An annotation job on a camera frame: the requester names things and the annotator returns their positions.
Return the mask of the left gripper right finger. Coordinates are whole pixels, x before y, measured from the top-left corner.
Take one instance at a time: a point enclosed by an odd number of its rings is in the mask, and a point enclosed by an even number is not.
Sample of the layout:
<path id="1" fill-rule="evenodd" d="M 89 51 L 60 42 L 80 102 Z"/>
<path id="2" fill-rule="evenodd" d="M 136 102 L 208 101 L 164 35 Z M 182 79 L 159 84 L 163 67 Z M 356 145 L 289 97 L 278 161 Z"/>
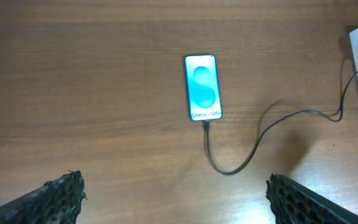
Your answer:
<path id="1" fill-rule="evenodd" d="M 266 198 L 276 224 L 353 224 L 352 213 L 304 185 L 281 175 L 272 174 L 266 181 Z"/>

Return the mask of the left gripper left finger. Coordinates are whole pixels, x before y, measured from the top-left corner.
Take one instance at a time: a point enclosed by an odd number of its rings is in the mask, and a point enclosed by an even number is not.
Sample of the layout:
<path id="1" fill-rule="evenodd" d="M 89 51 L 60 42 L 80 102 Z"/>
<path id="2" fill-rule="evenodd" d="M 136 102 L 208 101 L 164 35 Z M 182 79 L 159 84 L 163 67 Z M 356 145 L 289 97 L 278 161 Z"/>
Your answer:
<path id="1" fill-rule="evenodd" d="M 0 206 L 0 223 L 76 223 L 86 199 L 85 180 L 79 170 Z"/>

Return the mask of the blue Samsung Galaxy smartphone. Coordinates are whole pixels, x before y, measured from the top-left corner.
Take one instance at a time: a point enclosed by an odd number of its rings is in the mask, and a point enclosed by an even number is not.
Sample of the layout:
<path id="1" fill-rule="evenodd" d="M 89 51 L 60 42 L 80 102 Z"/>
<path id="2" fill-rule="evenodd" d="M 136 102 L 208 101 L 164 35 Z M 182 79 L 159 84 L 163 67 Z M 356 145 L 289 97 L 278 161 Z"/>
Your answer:
<path id="1" fill-rule="evenodd" d="M 214 55 L 188 55 L 184 59 L 190 119 L 221 119 L 219 77 Z"/>

